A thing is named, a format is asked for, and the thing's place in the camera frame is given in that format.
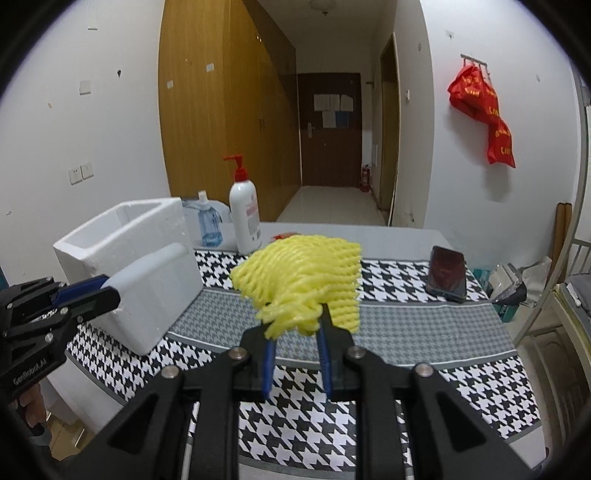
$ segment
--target blue liquid bottle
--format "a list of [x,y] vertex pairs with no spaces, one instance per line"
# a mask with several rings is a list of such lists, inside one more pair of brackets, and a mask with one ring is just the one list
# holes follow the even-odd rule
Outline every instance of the blue liquid bottle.
[[201,242],[204,247],[218,247],[222,244],[222,232],[220,223],[222,218],[207,199],[205,190],[199,192],[199,229],[201,230]]

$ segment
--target metal screw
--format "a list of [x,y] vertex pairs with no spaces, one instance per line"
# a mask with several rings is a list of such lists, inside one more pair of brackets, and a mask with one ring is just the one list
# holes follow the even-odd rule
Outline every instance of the metal screw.
[[234,348],[230,349],[228,355],[230,355],[232,360],[242,360],[243,358],[246,358],[248,351],[246,351],[246,349],[241,346],[235,346]]
[[175,367],[174,365],[169,365],[167,367],[164,367],[160,373],[164,378],[168,378],[169,380],[171,380],[180,373],[180,370],[178,369],[178,367]]
[[435,372],[435,369],[429,364],[418,364],[414,370],[419,377],[423,378],[429,378]]
[[363,358],[366,352],[367,350],[359,345],[353,345],[347,348],[347,355],[349,355],[351,358],[355,358],[356,360]]

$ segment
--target red pump cap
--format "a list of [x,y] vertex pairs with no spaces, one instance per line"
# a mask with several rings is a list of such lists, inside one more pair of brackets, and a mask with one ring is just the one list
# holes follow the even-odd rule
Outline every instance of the red pump cap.
[[248,180],[248,172],[242,166],[242,159],[244,157],[240,154],[238,155],[230,155],[229,157],[224,157],[224,160],[236,160],[236,171],[234,172],[234,181],[247,181]]

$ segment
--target smartphone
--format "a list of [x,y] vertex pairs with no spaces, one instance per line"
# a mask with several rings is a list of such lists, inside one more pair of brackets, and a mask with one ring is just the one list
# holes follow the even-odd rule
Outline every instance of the smartphone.
[[466,301],[466,262],[460,252],[433,247],[427,277],[427,293],[446,300]]

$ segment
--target red cloth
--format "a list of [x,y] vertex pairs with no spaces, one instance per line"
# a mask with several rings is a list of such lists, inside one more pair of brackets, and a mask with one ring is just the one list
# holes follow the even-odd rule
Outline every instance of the red cloth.
[[499,114],[495,89],[484,79],[481,69],[476,65],[464,65],[447,91],[452,106],[489,125],[488,162],[504,163],[515,168],[511,132]]

